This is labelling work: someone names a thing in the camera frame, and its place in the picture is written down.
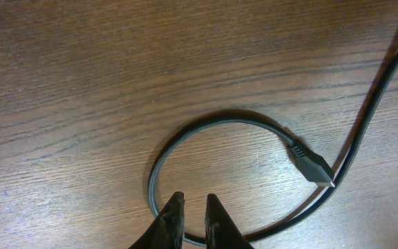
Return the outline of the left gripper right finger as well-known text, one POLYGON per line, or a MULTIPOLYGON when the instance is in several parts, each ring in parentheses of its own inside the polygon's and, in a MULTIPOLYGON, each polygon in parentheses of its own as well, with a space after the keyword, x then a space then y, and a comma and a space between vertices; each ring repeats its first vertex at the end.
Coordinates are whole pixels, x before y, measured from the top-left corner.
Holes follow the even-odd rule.
POLYGON ((240 233, 215 194, 207 195, 205 232, 207 249, 254 249, 240 233))

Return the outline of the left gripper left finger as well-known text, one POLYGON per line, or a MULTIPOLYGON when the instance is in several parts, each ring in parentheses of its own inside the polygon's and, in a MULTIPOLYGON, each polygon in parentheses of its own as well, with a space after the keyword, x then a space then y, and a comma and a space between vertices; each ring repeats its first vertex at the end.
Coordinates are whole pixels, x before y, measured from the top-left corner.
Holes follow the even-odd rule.
POLYGON ((182 249, 184 194, 175 192, 146 232, 129 249, 182 249))

